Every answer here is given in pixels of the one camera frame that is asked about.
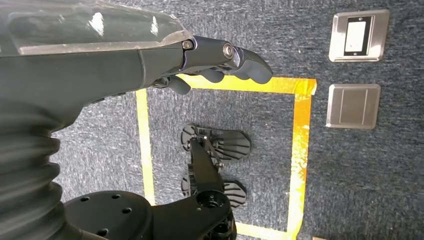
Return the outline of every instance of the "bolt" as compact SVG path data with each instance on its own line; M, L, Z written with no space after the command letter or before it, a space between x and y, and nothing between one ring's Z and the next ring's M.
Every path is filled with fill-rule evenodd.
M223 162L218 162L215 164L215 167L219 168L219 169L223 169L225 167Z
M224 52L224 56L227 59L232 59L234 57L234 48L233 45L231 45L230 43L227 42L226 44L224 44L222 51Z
M182 42L182 49L190 50L193 49L193 42L190 40L185 40Z
M185 149L190 149L190 142L188 141L188 142L184 143L183 146L184 146Z

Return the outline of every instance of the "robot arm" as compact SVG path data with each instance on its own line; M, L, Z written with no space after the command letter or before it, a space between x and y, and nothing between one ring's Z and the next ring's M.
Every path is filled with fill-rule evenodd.
M0 0L0 47L4 240L103 239L67 223L52 182L59 166L49 162L60 147L51 133L84 106L147 87L185 94L190 86L177 74L216 83L230 73L260 84L273 74L254 52L193 36L171 16L97 0ZM232 217L230 208L222 214L219 221Z

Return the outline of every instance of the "yellow floor marking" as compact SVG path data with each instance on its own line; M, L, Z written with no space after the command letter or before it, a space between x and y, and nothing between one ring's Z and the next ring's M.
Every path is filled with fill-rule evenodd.
M218 83L212 83L204 77L180 74L178 77L186 81L194 89L233 90L276 94L314 95L317 81L308 78L273 77L265 84L258 84L253 80L241 80L235 76L225 76Z
M237 232L241 235L269 240L295 239L302 226L304 214L311 95L315 94L317 81L307 78L273 77L269 83L257 84L252 80L240 80L235 76L225 76L221 82L211 83L202 76L179 75L179 77L184 79L194 89L295 94L287 232L240 222L236 223ZM137 91L136 99L144 197L150 204L154 205L155 191L146 90Z
M263 240L278 240L287 238L287 233L284 231L278 231L261 226L253 226L241 222L236 222L235 225L237 227L237 234Z
M293 143L291 147L291 175L288 199L287 232L295 239L304 217L306 169L308 165L309 126L311 119L310 95L294 96Z
M141 169L143 173L144 197L154 206L155 188L153 186L153 166L150 146L149 107L147 91L141 89L135 92L137 99L138 132L140 136Z

